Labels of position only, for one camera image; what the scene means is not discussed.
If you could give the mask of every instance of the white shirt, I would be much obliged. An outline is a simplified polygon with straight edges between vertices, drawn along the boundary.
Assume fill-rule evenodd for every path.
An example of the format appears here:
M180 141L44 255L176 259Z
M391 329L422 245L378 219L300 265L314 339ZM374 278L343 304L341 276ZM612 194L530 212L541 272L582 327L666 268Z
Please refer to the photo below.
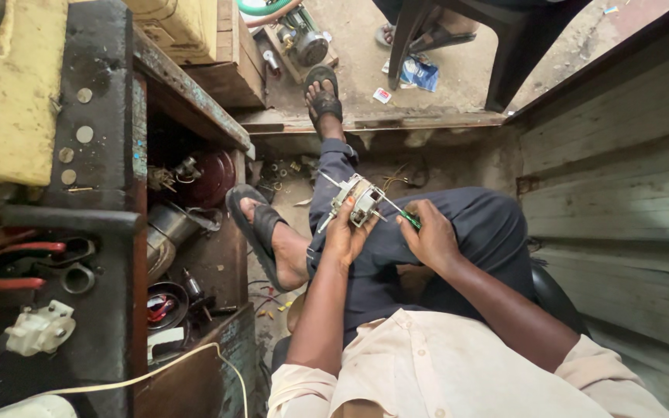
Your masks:
M441 312L400 309L361 325L339 379L298 365L272 379L268 418L669 417L618 354L586 336L551 374L483 323Z

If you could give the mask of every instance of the screwdriver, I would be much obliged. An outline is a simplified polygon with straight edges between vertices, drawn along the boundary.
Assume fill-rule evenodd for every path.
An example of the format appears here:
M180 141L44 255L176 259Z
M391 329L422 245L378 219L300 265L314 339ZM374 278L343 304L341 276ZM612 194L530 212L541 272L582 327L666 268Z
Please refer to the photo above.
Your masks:
M394 208L395 208L397 211L399 211L399 214L402 215L402 216L404 216L404 219L410 221L410 224L412 224L412 226L414 226L414 228L415 228L417 231L419 231L420 228L422 228L422 224L421 224L417 219L415 219L414 216L408 214L407 211L405 211L405 210L403 210L403 209L400 209L399 206L397 206L394 202L390 201L389 198L386 197L386 195L384 195L384 200L387 201L387 202L388 202L389 204L391 204L392 206L394 206Z

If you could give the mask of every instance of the dirty floor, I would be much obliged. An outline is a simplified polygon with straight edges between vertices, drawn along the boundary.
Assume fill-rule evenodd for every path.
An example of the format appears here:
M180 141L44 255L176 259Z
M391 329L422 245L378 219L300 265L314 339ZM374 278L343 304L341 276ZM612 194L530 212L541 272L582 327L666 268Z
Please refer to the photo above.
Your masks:
M373 159L373 154L370 153L361 156L357 172L379 187L384 186L383 176L393 176L405 163L409 164L404 167L402 176L411 177L419 167L421 172L427 167L429 180L423 188L410 189L404 183L394 182L387 190L387 195L391 199L466 186L484 186L514 195L515 178L520 175L522 169L517 143L506 138L488 138L463 147L453 147L450 152L446 152L445 149L434 149L432 152L425 149L422 153L402 153L381 156L377 159ZM287 166L290 162L279 164ZM294 205L311 198L313 190L308 179L287 179L290 177L283 179L281 190L273 199L273 207L296 231L310 239L309 206ZM250 300L254 302L255 307L259 307L268 294L268 289L261 288L269 286L269 283L264 282L265 274L254 254L247 256L247 265ZM295 300L303 291L302 288L283 295L274 292L274 295L277 295L276 299L280 303L285 304ZM290 335L286 327L288 310L284 309L281 312L277 309L280 306L273 301L266 302L260 310L272 312L273 318L265 314L255 319L259 355L268 367L271 365L275 343L280 338Z
M381 12L368 0L318 0L305 5L321 30L332 36L331 47L340 58L336 71L346 112L367 117L401 108L410 109L412 115L431 115L484 107L497 48L497 37L489 27L482 25L471 43L427 52L440 68L436 92L391 91L393 99L384 105L372 98L377 88L388 90L381 67L389 50L373 38L376 28L386 22ZM618 12L603 13L614 6ZM668 10L669 0L592 0L531 72L508 110L530 103ZM268 81L268 105L285 118L306 117L300 87L286 74L279 81Z

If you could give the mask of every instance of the white cable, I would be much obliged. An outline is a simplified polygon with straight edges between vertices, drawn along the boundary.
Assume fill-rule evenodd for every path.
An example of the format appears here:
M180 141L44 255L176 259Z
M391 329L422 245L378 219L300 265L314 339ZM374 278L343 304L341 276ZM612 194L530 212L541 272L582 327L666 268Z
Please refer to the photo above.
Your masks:
M199 353L200 351L207 349L208 347L216 347L216 351L218 352L218 357L227 365L229 365L236 373L237 376L239 377L239 381L242 383L242 395L244 396L244 416L245 418L248 418L247 415L247 388L244 384L244 379L242 378L242 374L239 373L237 368L231 364L230 361L226 359L226 357L221 355L221 346L218 345L218 343L210 343L206 345L201 345L200 347L194 349L193 351L190 351L189 353L183 355L182 357L174 360L173 362L169 363L168 365L164 365L162 367L159 367L158 369L154 370L153 372L147 373L145 375L142 375L141 377L136 377L135 379L127 380L125 382L120 382L120 383L111 383L109 385L97 385L97 386L84 386L84 387L72 387L69 389L56 389L55 391L48 391L48 392L43 392L42 394L37 394L37 395L32 395L30 396L31 398L34 398L36 396L43 396L43 395L63 395L63 394L83 394L86 392L97 392L97 391L106 391L107 389L117 389L118 387L125 387L125 386L130 386L133 385L134 383L139 383L142 380L148 379L149 377L161 373L164 370L178 364L179 362L183 361L185 358L188 358L196 353Z

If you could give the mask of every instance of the hand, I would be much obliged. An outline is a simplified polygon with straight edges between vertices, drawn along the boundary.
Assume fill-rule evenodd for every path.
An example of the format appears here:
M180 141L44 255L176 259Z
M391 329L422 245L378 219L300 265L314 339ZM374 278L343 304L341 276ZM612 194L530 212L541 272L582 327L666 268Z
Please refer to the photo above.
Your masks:
M410 221L402 216L396 217L401 228L401 234L407 240L413 254L432 271L445 277L452 271L451 265L457 260L464 260L459 252L456 234L453 232L451 221L445 218L429 200L417 200L407 206L417 206L422 228L415 231Z
M355 199L350 196L345 199L340 212L327 225L327 241L324 245L322 257L331 257L350 266L353 260L363 250L368 234L378 222L378 216L371 216L363 226L357 228L350 222L350 213L355 206Z

